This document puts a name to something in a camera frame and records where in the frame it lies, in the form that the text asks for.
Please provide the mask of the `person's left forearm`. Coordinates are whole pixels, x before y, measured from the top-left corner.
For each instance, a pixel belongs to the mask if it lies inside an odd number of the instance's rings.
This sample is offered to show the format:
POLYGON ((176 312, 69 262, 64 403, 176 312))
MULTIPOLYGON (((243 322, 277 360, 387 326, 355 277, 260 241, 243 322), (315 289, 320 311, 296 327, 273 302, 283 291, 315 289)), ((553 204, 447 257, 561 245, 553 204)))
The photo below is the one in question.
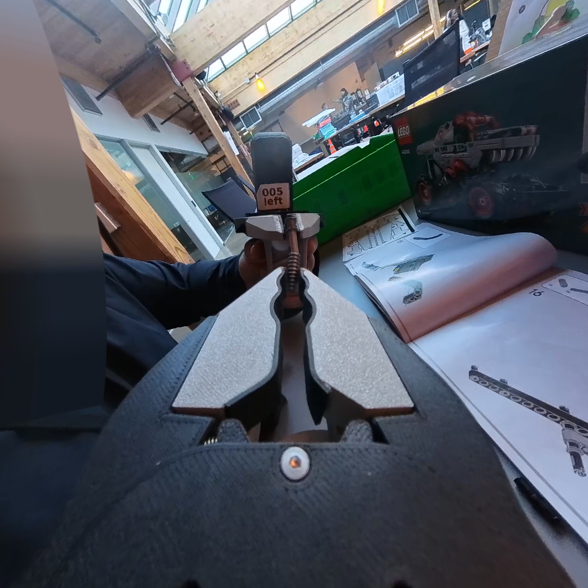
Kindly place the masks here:
POLYGON ((216 315, 246 291, 240 256, 190 264, 103 259, 111 308, 149 316, 166 330, 216 315))

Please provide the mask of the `black computer monitor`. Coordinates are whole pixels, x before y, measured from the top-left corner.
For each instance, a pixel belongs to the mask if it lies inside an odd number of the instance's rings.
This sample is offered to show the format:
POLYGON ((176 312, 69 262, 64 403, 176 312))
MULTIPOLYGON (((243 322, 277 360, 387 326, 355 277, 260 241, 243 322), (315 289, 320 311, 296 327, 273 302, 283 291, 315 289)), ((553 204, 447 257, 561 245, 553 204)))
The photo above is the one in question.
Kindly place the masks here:
POLYGON ((402 64, 406 107, 459 75, 460 51, 460 25, 457 21, 432 44, 402 64))

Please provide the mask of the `lego instruction booklet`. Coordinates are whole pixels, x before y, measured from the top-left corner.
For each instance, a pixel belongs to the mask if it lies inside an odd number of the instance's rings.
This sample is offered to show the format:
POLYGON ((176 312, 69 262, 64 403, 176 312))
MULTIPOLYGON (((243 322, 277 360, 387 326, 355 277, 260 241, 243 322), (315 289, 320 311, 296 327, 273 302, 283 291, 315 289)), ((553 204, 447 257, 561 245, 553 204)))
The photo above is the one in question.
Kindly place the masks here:
POLYGON ((473 236, 395 210, 343 263, 527 481, 587 541, 587 261, 528 232, 473 236))

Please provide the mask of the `colourful wall poster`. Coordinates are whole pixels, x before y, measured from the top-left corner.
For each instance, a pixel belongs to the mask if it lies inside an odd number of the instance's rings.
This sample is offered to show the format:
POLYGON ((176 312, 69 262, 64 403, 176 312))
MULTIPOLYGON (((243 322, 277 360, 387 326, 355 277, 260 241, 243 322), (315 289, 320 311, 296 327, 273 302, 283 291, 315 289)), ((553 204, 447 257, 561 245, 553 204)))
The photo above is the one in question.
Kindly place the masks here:
POLYGON ((587 1, 513 1, 499 55, 587 20, 587 1))

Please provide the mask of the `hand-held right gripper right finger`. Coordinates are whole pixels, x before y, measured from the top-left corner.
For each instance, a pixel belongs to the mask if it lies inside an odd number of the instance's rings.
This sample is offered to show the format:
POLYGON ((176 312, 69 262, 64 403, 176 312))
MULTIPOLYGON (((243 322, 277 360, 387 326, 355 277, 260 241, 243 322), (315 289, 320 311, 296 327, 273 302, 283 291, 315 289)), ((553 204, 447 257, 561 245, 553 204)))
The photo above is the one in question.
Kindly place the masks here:
POLYGON ((300 298, 313 422, 347 425, 412 413, 414 402, 369 317, 306 269, 300 271, 300 298))

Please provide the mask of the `person's left hand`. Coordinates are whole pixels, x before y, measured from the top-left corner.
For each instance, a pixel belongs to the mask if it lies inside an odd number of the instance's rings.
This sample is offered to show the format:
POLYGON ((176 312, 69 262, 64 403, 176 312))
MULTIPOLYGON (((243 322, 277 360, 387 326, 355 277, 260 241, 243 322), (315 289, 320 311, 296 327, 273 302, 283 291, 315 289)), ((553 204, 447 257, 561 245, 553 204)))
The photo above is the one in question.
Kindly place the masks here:
MULTIPOLYGON (((246 289, 250 289, 268 273, 278 267, 286 267, 289 251, 272 252, 272 268, 268 269, 264 243, 259 239, 250 239, 245 243, 243 252, 239 257, 239 276, 243 280, 246 289)), ((310 237, 307 241, 306 269, 313 274, 319 274, 320 256, 318 254, 318 239, 310 237)))

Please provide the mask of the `black lego pin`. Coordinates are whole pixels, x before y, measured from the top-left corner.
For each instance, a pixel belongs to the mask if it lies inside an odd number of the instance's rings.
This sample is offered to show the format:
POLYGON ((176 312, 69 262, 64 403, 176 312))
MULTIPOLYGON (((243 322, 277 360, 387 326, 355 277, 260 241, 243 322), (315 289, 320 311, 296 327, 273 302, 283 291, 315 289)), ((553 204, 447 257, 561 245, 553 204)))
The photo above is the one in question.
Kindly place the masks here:
POLYGON ((560 514, 525 476, 514 478, 514 483, 519 492, 531 503, 535 511, 540 513, 549 524, 555 526, 561 525, 562 518, 560 514))

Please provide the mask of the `dark lego set box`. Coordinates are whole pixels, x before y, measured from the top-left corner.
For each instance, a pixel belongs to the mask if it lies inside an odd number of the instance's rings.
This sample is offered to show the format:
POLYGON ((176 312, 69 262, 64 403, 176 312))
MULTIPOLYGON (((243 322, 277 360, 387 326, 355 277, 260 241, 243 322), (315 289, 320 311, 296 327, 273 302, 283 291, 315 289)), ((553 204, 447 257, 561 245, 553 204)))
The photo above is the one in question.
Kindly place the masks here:
POLYGON ((587 255, 587 19, 393 115, 417 216, 587 255))

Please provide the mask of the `thin dark lego axle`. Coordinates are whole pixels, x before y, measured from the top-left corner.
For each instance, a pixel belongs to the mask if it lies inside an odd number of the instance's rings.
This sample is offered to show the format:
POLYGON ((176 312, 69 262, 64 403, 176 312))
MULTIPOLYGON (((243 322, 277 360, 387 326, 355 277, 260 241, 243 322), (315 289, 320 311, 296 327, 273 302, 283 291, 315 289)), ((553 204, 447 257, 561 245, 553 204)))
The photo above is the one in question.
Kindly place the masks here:
MULTIPOLYGON (((285 220, 285 235, 288 239, 289 245, 289 254, 291 251, 299 252, 298 247, 298 232, 296 231, 296 219, 293 215, 288 215, 285 220)), ((301 307, 302 303, 300 302, 300 295, 299 295, 299 287, 296 293, 288 292, 287 288, 287 271, 286 271, 286 294, 285 299, 283 302, 285 308, 289 310, 295 310, 301 307)))

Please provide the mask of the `green plastic bin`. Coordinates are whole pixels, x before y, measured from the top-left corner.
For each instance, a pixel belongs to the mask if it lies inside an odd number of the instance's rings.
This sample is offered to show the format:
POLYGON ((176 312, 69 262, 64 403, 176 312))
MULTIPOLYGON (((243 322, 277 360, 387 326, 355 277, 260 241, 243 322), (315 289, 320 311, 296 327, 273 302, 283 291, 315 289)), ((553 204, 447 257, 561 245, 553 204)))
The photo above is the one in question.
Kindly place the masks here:
POLYGON ((371 138, 293 184, 293 209, 318 213, 327 243, 411 196, 393 134, 371 138))

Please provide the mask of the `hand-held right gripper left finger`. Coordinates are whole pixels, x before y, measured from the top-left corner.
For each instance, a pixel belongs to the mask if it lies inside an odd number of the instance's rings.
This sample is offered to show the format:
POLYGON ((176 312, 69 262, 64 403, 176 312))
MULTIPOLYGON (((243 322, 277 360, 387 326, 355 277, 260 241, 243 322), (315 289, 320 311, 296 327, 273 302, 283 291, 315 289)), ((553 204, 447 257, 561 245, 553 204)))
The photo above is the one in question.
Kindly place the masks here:
POLYGON ((278 268, 221 311, 172 408, 176 413, 237 419, 245 429, 281 402, 281 299, 278 268))

